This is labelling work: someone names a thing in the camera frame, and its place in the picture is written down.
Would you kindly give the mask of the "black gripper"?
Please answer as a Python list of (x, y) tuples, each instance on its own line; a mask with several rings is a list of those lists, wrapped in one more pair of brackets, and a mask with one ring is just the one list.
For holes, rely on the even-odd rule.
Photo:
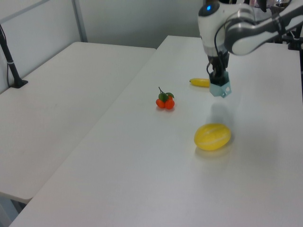
[[(219, 51), (219, 56), (207, 56), (209, 63), (207, 64), (206, 71), (210, 74), (210, 83), (225, 83), (225, 71), (228, 67), (229, 52)], [(210, 73), (209, 66), (212, 65), (213, 72)]]

